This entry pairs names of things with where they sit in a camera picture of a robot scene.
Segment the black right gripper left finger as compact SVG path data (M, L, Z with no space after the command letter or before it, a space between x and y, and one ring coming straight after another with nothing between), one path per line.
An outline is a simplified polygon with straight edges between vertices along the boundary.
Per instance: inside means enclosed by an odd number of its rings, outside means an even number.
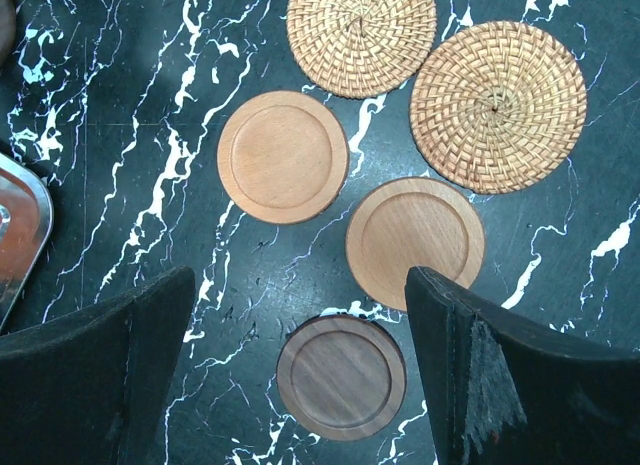
M2 336L2 463L146 463L195 295L174 268Z

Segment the dark wooden coaster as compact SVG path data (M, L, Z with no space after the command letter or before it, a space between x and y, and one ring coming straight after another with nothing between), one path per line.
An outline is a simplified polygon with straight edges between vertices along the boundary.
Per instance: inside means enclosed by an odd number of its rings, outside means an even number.
M0 64L4 65L13 50L16 36L14 0L0 0Z
M276 381L295 420L336 441L385 428L407 388L396 341L381 326L350 315L316 317L296 328L281 349Z

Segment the light wooden coaster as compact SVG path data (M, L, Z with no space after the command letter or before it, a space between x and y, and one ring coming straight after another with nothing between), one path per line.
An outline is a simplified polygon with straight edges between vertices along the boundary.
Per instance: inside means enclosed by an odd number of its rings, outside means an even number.
M334 113L295 91L271 91L243 103L217 147L221 183L250 216L295 224L322 213L349 168L345 132Z
M429 267L468 288L485 255L481 219L451 185L425 177L389 181L354 212L345 238L349 268L375 302L406 311L410 268Z

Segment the silver metal tray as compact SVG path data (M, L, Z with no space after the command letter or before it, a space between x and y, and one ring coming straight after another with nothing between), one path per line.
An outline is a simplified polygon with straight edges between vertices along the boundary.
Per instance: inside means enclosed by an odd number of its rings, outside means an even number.
M5 325L53 228L46 184L1 156L1 324Z

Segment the woven rattan coaster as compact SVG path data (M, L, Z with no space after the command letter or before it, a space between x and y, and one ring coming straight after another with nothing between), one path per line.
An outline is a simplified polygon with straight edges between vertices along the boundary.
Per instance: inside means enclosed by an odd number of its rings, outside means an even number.
M530 187L576 145L587 86L574 55L522 22L476 24L443 41L414 82L417 149L447 180L477 194Z
M293 57L314 84L364 99L416 73L436 34L435 0L289 0Z

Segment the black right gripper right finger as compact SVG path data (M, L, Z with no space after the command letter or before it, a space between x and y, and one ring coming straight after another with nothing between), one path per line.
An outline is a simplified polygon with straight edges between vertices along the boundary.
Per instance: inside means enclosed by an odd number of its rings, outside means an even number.
M442 464L635 464L639 357L544 327L428 267L405 298Z

